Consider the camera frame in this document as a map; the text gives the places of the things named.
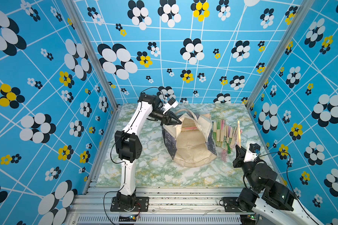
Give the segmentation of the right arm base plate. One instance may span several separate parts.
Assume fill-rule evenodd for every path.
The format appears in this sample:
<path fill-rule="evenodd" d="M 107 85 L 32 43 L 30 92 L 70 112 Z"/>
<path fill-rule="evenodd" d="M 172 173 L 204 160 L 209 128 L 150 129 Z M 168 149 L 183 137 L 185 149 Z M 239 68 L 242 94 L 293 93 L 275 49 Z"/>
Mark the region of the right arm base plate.
<path fill-rule="evenodd" d="M 225 212 L 253 212 L 252 209 L 256 207 L 256 201 L 260 200 L 258 197 L 223 197 L 219 201 L 219 205 L 224 207 Z"/>

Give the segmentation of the green tassel wooden fan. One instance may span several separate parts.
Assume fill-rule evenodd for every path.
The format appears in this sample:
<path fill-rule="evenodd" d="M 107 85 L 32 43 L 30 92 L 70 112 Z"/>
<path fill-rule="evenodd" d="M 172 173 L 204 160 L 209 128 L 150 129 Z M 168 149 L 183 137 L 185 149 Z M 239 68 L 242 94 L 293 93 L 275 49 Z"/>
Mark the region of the green tassel wooden fan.
<path fill-rule="evenodd" d="M 190 126 L 190 127 L 182 127 L 182 131 L 195 131 L 198 130 L 196 126 Z"/>

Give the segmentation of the pink paper folding fan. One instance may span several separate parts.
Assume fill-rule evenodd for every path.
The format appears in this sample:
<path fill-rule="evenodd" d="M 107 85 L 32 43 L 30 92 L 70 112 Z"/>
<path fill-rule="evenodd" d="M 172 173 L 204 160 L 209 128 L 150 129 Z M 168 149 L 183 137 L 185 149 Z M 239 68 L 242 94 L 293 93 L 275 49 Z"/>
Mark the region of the pink paper folding fan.
<path fill-rule="evenodd" d="M 237 121 L 237 145 L 241 147 L 240 121 Z"/>

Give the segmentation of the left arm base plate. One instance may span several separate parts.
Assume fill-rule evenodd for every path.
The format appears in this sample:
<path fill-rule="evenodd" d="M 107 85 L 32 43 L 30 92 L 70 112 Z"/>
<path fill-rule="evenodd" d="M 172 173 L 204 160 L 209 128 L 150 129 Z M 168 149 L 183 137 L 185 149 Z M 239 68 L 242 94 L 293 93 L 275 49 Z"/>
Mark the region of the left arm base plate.
<path fill-rule="evenodd" d="M 149 197 L 112 198 L 111 212 L 147 212 Z"/>

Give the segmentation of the beige canvas tote bag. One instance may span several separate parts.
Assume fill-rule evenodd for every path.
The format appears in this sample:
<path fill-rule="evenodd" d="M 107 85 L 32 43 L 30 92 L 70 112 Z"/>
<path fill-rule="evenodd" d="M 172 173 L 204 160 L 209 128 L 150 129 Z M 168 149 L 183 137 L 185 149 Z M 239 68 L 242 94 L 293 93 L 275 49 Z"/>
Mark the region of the beige canvas tote bag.
<path fill-rule="evenodd" d="M 175 113 L 181 125 L 163 125 L 164 145 L 172 160 L 183 167 L 199 167 L 218 157 L 213 140 L 211 114 L 181 109 Z M 182 127 L 196 126 L 198 130 L 182 131 Z"/>

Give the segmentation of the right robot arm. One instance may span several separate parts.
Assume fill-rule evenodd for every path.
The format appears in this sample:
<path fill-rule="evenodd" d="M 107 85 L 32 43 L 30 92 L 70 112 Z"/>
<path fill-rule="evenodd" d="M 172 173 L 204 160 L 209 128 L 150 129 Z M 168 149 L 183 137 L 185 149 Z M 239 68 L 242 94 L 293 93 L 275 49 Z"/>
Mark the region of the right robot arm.
<path fill-rule="evenodd" d="M 245 149 L 236 145 L 234 168 L 241 168 L 245 185 L 237 198 L 242 211 L 252 211 L 276 225 L 322 225 L 285 185 L 277 182 L 278 174 L 256 153 L 260 145 L 250 143 Z"/>

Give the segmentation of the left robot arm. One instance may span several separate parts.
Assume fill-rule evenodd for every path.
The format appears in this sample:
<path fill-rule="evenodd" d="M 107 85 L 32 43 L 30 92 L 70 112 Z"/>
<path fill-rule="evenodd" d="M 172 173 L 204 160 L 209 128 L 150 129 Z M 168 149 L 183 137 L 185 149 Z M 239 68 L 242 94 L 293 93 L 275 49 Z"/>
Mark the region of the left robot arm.
<path fill-rule="evenodd" d="M 167 98 L 164 103 L 157 95 L 141 93 L 137 108 L 128 124 L 115 132 L 115 150 L 120 159 L 121 185 L 116 194 L 115 205 L 125 211 L 136 206 L 135 171 L 137 159 L 141 156 L 143 147 L 140 142 L 140 132 L 149 117 L 160 121 L 160 125 L 180 125 L 182 122 L 171 111 L 178 106 L 175 98 Z"/>

